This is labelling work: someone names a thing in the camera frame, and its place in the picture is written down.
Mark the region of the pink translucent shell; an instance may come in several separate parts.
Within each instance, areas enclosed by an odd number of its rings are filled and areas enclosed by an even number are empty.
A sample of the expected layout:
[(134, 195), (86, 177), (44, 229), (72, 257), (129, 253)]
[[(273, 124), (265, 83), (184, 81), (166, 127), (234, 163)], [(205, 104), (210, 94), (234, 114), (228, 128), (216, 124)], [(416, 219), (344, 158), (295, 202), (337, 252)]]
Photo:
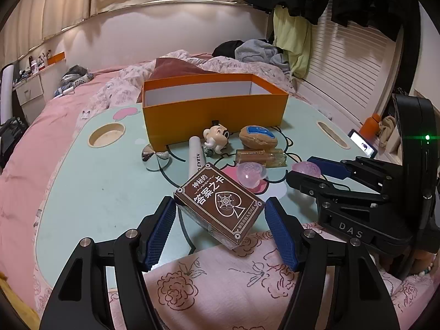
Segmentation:
[(297, 173), (306, 174), (311, 177), (321, 177), (321, 169), (315, 163), (307, 161), (299, 162), (295, 163), (291, 169)]
[(237, 180), (242, 186), (254, 189), (265, 179), (267, 170), (265, 166), (260, 163), (246, 162), (237, 165), (236, 173)]

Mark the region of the brown plush pouch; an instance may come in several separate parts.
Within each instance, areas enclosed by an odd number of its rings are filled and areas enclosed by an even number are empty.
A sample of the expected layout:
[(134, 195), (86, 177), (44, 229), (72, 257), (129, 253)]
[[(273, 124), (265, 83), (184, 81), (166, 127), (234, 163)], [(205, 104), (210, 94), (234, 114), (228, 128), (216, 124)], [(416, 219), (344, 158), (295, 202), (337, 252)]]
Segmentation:
[(255, 150), (270, 150), (277, 147), (277, 137), (269, 129), (248, 125), (240, 130), (239, 138), (245, 147)]

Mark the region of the brown card box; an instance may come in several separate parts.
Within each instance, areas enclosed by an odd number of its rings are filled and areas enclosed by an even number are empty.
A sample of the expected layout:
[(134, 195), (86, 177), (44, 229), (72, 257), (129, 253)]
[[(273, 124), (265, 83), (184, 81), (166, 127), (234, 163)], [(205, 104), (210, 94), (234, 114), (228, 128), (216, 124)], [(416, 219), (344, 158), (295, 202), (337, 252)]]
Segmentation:
[(180, 210), (228, 249), (240, 246), (265, 202), (207, 163), (174, 193)]

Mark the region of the white cartoon figurine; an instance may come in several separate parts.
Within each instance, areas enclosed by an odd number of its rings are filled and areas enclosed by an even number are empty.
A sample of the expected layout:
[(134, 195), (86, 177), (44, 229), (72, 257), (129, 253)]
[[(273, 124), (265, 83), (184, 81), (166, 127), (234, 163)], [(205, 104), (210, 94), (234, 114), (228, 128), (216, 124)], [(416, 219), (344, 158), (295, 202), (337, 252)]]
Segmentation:
[(203, 151), (206, 156), (212, 156), (214, 153), (221, 154), (228, 144), (230, 132), (219, 121), (212, 121), (212, 126), (203, 130), (203, 138)]

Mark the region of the white cosmetic tube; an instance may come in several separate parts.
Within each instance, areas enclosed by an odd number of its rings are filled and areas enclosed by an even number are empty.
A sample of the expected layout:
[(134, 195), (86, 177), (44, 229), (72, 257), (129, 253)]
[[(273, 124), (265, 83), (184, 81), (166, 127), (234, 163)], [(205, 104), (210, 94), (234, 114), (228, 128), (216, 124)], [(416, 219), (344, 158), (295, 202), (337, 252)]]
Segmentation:
[(189, 178), (198, 173), (205, 166), (204, 152), (201, 140), (198, 136), (192, 136), (189, 139)]

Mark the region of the smartphone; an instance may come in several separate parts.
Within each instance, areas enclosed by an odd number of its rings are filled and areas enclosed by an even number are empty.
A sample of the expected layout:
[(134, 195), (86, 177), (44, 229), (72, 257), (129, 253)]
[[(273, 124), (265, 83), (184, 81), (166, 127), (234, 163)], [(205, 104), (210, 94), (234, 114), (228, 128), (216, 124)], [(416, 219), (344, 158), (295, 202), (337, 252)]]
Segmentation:
[(377, 149), (370, 142), (365, 140), (358, 132), (356, 132), (356, 130), (352, 129), (348, 133), (348, 137), (364, 152), (368, 158), (375, 158), (377, 155)]

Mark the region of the mint green lap table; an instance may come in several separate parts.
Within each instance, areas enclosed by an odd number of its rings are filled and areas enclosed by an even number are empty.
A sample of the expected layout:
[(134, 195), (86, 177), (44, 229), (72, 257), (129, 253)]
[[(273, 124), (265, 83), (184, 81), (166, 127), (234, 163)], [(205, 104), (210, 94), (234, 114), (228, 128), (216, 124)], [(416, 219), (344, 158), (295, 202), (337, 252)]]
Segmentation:
[[(98, 127), (109, 124), (118, 109), (90, 119), (75, 138), (54, 178), (42, 209), (36, 238), (36, 258), (41, 277), (53, 287), (72, 251), (82, 238), (95, 242), (116, 239), (124, 231), (136, 228), (141, 220), (157, 209), (165, 196), (188, 180), (188, 141), (170, 145), (169, 166), (151, 172), (142, 162), (142, 149), (149, 143), (140, 104), (138, 113), (125, 117), (125, 133), (106, 147), (90, 147), (89, 136)], [(318, 126), (324, 122), (344, 142), (340, 147)], [(268, 186), (263, 184), (259, 198), (276, 196), (284, 209), (302, 223), (317, 220), (315, 200), (301, 196), (287, 186), (284, 177), (298, 158), (317, 156), (329, 160), (353, 160), (364, 156), (347, 132), (340, 130), (319, 111), (296, 98), (289, 98), (283, 123), (271, 128), (278, 147), (287, 152), (287, 167), (268, 169)], [(177, 213), (169, 239), (157, 266), (219, 242), (184, 212)]]

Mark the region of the lime green garment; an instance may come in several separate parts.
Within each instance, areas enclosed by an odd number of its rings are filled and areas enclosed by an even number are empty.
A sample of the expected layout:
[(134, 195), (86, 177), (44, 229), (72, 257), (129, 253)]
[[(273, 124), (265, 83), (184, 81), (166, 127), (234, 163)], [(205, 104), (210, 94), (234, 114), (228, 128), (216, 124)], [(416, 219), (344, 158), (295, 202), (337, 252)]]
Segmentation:
[(309, 68), (312, 26), (301, 16), (290, 16), (289, 11), (277, 5), (274, 9), (274, 44), (283, 49), (289, 62), (290, 74), (304, 78)]

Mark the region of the grey hoodie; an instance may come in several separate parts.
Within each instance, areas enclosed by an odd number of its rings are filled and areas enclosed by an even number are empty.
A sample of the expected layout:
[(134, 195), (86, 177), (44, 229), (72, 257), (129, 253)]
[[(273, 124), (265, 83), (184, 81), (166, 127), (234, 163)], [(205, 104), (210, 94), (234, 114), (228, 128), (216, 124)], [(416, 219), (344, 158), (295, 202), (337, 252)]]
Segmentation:
[(235, 50), (235, 59), (243, 63), (267, 63), (279, 68), (285, 75), (290, 72), (284, 51), (264, 40), (251, 39)]

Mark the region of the small folding fan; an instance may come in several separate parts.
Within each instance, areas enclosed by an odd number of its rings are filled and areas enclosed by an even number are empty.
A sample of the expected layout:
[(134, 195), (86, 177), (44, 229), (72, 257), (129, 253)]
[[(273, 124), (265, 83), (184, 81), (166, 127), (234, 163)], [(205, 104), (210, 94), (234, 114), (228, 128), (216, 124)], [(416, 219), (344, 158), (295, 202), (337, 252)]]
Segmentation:
[(167, 168), (172, 161), (168, 151), (156, 152), (150, 144), (142, 149), (141, 157), (143, 165), (151, 172), (158, 172)]

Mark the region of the orange cardboard box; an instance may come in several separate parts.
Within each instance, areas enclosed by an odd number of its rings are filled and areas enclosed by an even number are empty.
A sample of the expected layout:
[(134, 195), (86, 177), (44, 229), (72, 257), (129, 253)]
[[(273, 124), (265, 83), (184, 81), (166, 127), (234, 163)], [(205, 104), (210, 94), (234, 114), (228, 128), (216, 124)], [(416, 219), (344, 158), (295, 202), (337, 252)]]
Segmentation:
[(279, 126), (289, 93), (252, 74), (202, 74), (148, 80), (142, 109), (156, 151), (187, 142), (219, 122), (230, 132)]

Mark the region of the black garment pile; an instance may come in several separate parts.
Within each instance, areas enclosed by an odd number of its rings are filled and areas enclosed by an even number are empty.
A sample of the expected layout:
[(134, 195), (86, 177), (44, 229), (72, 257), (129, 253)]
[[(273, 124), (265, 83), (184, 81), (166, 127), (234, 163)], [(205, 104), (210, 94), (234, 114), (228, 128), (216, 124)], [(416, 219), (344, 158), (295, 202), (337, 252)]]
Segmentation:
[(212, 52), (213, 57), (228, 57), (235, 58), (235, 50), (239, 48), (244, 42), (242, 40), (230, 40), (221, 43)]

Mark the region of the dark red pillow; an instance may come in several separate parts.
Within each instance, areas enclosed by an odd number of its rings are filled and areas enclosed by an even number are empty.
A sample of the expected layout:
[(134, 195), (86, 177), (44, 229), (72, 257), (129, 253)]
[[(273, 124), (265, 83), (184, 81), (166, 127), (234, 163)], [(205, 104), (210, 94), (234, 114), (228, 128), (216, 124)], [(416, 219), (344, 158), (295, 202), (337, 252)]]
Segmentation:
[(164, 78), (173, 78), (186, 75), (204, 75), (212, 74), (211, 71), (206, 71), (198, 66), (188, 63), (184, 60), (171, 57), (157, 58), (152, 73), (147, 80), (156, 80)]

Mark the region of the floral pink duvet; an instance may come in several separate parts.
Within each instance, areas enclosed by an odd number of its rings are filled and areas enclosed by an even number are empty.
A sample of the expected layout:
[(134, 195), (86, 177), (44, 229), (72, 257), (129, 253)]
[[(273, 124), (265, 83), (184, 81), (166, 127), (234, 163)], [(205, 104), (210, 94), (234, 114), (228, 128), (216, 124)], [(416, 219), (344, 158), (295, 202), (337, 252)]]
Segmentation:
[[(296, 93), (292, 82), (284, 73), (276, 66), (267, 63), (243, 63), (228, 57), (192, 56), (185, 50), (173, 51), (161, 57), (177, 58), (213, 73), (256, 75), (291, 95)], [(78, 120), (86, 122), (107, 109), (141, 102), (144, 83), (152, 73), (156, 60), (137, 63), (121, 69), (89, 99)]]

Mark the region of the white drawer cabinet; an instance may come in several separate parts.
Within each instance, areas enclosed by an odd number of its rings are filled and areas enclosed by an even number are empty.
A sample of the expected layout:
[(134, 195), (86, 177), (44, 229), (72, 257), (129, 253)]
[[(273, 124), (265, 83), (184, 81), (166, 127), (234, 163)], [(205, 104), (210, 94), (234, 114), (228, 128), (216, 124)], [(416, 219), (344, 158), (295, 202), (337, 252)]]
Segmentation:
[(17, 86), (16, 93), (24, 117), (28, 124), (32, 124), (45, 108), (45, 98), (40, 77), (35, 76), (22, 82)]

